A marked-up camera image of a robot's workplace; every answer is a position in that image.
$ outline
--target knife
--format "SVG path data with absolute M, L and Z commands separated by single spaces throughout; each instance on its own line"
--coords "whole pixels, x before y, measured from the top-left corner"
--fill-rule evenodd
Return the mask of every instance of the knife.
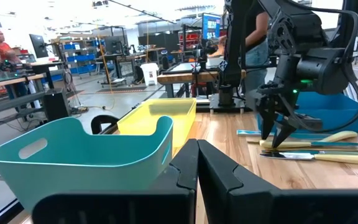
M 293 160 L 306 160 L 313 159 L 332 162 L 346 162 L 351 164 L 358 164 L 358 156 L 354 155 L 335 155 L 335 154 L 315 154 L 310 153 L 294 153 L 294 152 L 268 152 L 261 153 L 263 157 L 274 159 L 293 159 Z
M 262 153 L 270 153 L 272 151 L 269 150 L 262 150 Z M 358 155 L 357 150 L 352 151 L 334 151 L 334 150 L 327 150 L 327 151 L 319 151 L 319 150 L 294 150 L 294 151 L 282 151 L 282 152 L 290 152 L 290 153 L 310 153 L 312 155 L 315 154 L 335 154 L 335 155 Z
M 285 141 L 283 143 L 281 143 L 281 145 L 278 146 L 278 148 L 283 148 L 283 147 L 311 147 L 311 146 L 337 146 L 337 147 L 354 147 L 354 146 L 358 146 L 358 143 L 354 143 L 354 142 L 336 142 L 339 140 L 343 140 L 343 139 L 348 139 L 348 138 L 354 138 L 357 137 L 357 133 L 354 131 L 341 131 L 338 132 L 336 134 L 330 135 L 320 141 L 317 142 L 289 142 L 289 141 Z M 266 148 L 271 148 L 272 147 L 272 142 L 271 141 L 264 141 L 261 140 L 259 141 L 259 144 L 263 147 Z
M 271 141 L 260 140 L 260 146 L 265 148 L 272 148 Z M 358 146 L 358 142 L 291 142 L 284 141 L 282 142 L 278 148 L 294 148 L 294 147 L 356 147 Z
M 237 130 L 237 136 L 260 137 L 260 131 Z M 290 135 L 290 138 L 321 140 L 321 139 L 324 139 L 324 138 L 326 138 L 328 136 L 329 136 L 329 134 L 293 133 L 293 134 Z

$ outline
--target computer monitor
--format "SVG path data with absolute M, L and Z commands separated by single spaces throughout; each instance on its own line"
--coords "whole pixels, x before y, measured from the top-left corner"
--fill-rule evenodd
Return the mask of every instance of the computer monitor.
M 112 54 L 124 54 L 122 42 L 119 37 L 107 37 L 104 39 L 106 51 Z
M 37 58 L 48 57 L 44 38 L 41 35 L 30 34 L 30 39 L 35 50 L 35 56 Z

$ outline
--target monitor screen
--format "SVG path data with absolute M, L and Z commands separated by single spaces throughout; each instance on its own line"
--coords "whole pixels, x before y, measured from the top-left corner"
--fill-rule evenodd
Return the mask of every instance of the monitor screen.
M 47 49 L 44 46 L 44 38 L 41 35 L 30 34 L 30 39 L 34 47 L 35 56 L 37 58 L 48 57 Z

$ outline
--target yellow handle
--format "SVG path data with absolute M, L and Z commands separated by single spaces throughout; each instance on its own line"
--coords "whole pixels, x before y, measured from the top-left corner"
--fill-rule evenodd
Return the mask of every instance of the yellow handle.
M 351 164 L 358 164 L 358 156 L 351 155 L 332 155 L 332 154 L 316 154 L 314 158 L 323 161 L 346 162 Z
M 354 138 L 354 137 L 357 137 L 357 133 L 355 133 L 354 131 L 341 131 L 336 134 L 330 135 L 320 140 L 319 142 L 336 142 L 339 140 Z
M 272 148 L 272 141 L 260 140 L 259 145 L 268 149 Z M 282 142 L 277 148 L 310 147 L 311 142 Z

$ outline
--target yellow plastic bin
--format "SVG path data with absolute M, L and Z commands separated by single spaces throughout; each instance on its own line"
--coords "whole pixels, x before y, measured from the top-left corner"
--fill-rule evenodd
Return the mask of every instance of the yellow plastic bin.
M 196 118 L 195 98 L 147 100 L 118 121 L 118 130 L 121 134 L 152 134 L 163 115 L 173 119 L 173 147 L 181 147 Z

